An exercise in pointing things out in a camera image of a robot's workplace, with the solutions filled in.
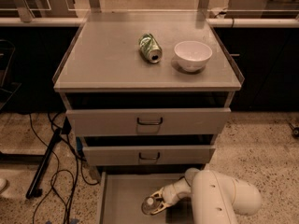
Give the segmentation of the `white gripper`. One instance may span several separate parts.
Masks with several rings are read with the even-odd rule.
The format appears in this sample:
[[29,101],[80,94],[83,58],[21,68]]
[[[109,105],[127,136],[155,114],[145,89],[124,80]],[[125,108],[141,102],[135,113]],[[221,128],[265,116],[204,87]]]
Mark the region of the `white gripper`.
[[155,201],[152,205],[152,210],[150,213],[152,215],[157,215],[170,207],[170,205],[175,205],[182,199],[182,191],[182,182],[177,181],[152,193],[151,197],[163,201]]

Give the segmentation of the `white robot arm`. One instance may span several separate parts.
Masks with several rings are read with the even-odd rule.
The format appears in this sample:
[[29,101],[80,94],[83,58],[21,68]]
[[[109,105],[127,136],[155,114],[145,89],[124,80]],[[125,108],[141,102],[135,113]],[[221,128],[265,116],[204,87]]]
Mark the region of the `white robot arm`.
[[190,168],[180,180],[147,197],[142,210],[156,215],[184,198],[191,199],[194,224],[238,224],[235,215],[252,216],[262,206],[260,191],[249,182]]

